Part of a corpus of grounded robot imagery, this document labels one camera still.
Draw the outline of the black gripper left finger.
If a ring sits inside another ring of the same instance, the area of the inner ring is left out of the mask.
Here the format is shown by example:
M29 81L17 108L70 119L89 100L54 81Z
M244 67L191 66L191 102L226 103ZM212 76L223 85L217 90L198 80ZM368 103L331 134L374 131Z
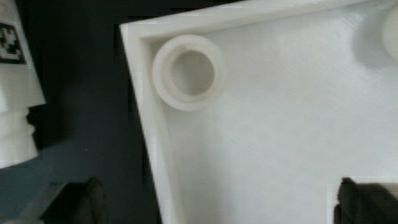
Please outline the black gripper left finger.
M27 205L18 224L111 224L100 179L52 183Z

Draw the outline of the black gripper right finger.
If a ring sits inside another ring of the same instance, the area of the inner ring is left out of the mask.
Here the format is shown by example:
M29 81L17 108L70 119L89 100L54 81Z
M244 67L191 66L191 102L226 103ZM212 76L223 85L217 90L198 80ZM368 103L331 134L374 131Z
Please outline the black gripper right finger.
M398 224L398 183L342 179L333 224Z

